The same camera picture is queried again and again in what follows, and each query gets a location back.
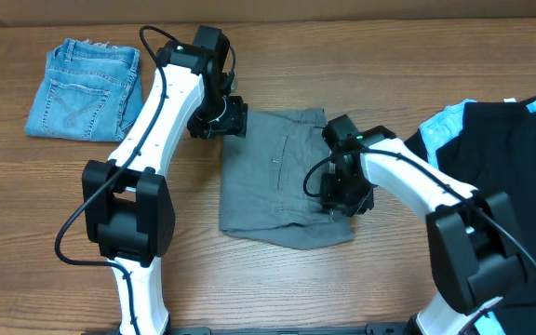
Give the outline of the grey cotton shorts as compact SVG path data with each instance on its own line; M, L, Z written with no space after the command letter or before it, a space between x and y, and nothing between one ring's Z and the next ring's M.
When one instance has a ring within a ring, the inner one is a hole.
M312 249L354 239L351 219L325 212L302 188L329 156L322 109L248 113L244 138L225 137L219 229L286 248Z

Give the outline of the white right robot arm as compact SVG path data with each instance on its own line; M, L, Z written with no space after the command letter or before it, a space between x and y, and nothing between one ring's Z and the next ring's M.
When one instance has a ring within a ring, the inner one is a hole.
M476 322L530 280L507 194L451 178L383 126L361 132L343 115L328 121L322 137L330 149L317 194L324 210L361 215L381 187L425 222L437 293L406 333L476 334Z

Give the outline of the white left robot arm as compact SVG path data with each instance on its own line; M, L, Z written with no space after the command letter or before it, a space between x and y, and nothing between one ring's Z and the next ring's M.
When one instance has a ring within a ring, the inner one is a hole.
M232 93L235 71L223 68L234 55L218 28L199 26L190 44L170 37L153 54L153 86L132 128L106 161L83 170L87 237L114 273L119 334L170 332L161 271L176 222L169 164L183 131L245 137L248 107Z

